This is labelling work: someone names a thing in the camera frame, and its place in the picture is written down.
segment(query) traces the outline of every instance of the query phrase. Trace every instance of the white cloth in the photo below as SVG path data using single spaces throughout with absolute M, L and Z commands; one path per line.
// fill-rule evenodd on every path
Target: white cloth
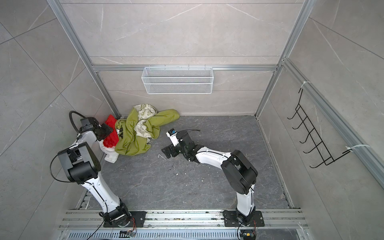
M 103 142 L 104 140 L 101 140 L 101 141 L 98 141 L 99 142 L 99 145 L 100 145 L 100 149 L 107 154 L 107 156 L 105 156 L 104 160 L 105 161 L 108 161 L 108 162 L 111 162 L 111 163 L 114 163 L 117 159 L 118 159 L 118 156 L 119 154 L 117 152 L 115 152 L 115 147 L 106 147 L 104 146 Z
M 134 130 L 136 131 L 136 136 L 145 137 L 147 138 L 147 142 L 149 142 L 148 138 L 152 136 L 147 131 L 147 126 L 145 126 L 145 123 L 147 122 L 148 118 L 157 114 L 156 109 L 149 104 L 139 104 L 133 107 L 139 113 L 137 116 L 139 122 L 134 128 Z

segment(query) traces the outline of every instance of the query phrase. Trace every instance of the wire basket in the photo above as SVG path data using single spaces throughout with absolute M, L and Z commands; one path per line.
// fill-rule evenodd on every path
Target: wire basket
M 141 76 L 148 94 L 212 93 L 211 67 L 146 67 Z

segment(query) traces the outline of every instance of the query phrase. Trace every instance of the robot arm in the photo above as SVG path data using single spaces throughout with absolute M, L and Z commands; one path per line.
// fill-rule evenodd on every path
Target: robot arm
M 243 222 L 243 225 L 249 225 L 253 221 L 255 211 L 253 187 L 258 173 L 244 154 L 238 150 L 232 153 L 219 152 L 195 144 L 187 130 L 176 132 L 171 129 L 167 132 L 167 136 L 172 142 L 162 149 L 167 158 L 181 153 L 190 162 L 206 163 L 223 170 L 229 184 L 237 192 L 238 220 Z
M 99 147 L 96 140 L 105 139 L 112 128 L 106 124 L 100 126 L 93 117 L 83 118 L 81 123 L 80 130 L 76 130 L 78 136 L 73 145 L 58 153 L 60 163 L 68 180 L 81 184 L 99 202 L 103 209 L 100 216 L 107 226 L 124 227 L 130 223 L 131 213 L 105 183 L 100 172 L 100 162 L 90 147 L 95 143 Z

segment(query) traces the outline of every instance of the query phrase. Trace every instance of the metal rail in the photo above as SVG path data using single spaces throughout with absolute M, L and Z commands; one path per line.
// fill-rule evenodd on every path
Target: metal rail
M 264 92 L 264 95 L 259 103 L 259 106 L 257 107 L 255 116 L 258 118 L 260 117 L 261 112 L 264 109 L 264 106 L 277 82 L 278 77 L 280 76 L 281 72 L 281 65 L 284 61 L 284 58 L 289 57 L 290 53 L 292 52 L 292 49 L 301 33 L 301 31 L 304 28 L 305 23 L 307 22 L 307 19 L 313 9 L 313 6 L 315 5 L 316 0 L 306 0 L 303 3 L 303 7 L 301 8 L 301 11 L 299 13 L 299 16 L 297 17 L 296 23 L 292 29 L 291 35 L 288 38 L 288 41 L 284 47 L 283 53 L 280 56 L 279 62 L 278 62 L 278 68 L 277 71 L 272 75 L 268 86 Z
M 195 209 L 195 210 L 138 210 L 146 211 L 143 228 L 140 229 L 237 229 L 225 227 L 222 209 Z M 263 214 L 265 227 L 273 228 L 308 228 L 304 215 L 300 209 L 259 209 Z M 68 210 L 63 216 L 59 230 L 94 230 L 103 219 L 97 210 Z M 240 229 L 253 229 L 253 227 L 240 227 Z
M 276 65 L 267 64 L 253 64 L 253 65 L 220 65 L 220 64 L 206 64 L 206 65 L 192 65 L 192 64 L 178 64 L 178 65 L 93 65 L 94 71 L 143 71 L 145 67 L 211 67 L 215 71 L 276 71 Z
M 283 66 L 293 76 L 294 79 L 301 85 L 304 81 L 309 81 L 300 70 L 289 60 L 284 59 Z M 306 90 L 306 94 L 321 110 L 328 121 L 337 130 L 340 136 L 349 146 L 358 144 L 366 144 L 363 138 L 347 123 L 347 121 L 338 113 L 338 111 L 324 98 L 324 96 L 316 89 L 312 83 L 304 84 L 302 87 Z M 369 147 L 357 147 L 353 152 L 367 167 L 368 171 L 384 188 L 384 164 L 380 158 Z
M 119 110 L 117 109 L 116 104 L 112 100 L 112 97 L 109 94 L 107 88 L 104 86 L 104 83 L 101 80 L 101 77 L 92 69 L 91 59 L 89 58 L 89 55 L 87 54 L 85 48 L 83 47 L 78 36 L 76 35 L 76 33 L 73 29 L 73 26 L 70 23 L 67 15 L 65 14 L 61 3 L 59 2 L 59 0 L 47 0 L 47 1 L 48 1 L 48 4 L 51 6 L 52 11 L 55 13 L 57 19 L 59 20 L 60 24 L 62 25 L 68 38 L 70 39 L 72 45 L 76 49 L 78 55 L 80 56 L 81 60 L 83 61 L 85 67 L 89 71 L 89 73 L 92 76 L 93 80 L 95 81 L 97 87 L 100 89 L 105 100 L 107 101 L 108 105 L 110 106 L 114 116 L 117 119 L 119 119 L 121 116 L 119 113 Z

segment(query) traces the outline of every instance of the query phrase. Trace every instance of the pile of clothes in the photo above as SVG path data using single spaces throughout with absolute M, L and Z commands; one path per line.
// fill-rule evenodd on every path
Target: pile of clothes
M 149 104 L 134 106 L 127 119 L 116 120 L 110 115 L 105 124 L 114 130 L 99 142 L 101 150 L 107 154 L 105 160 L 114 163 L 119 154 L 134 156 L 148 151 L 150 138 L 158 138 L 160 126 L 179 117 L 174 109 L 157 112 Z

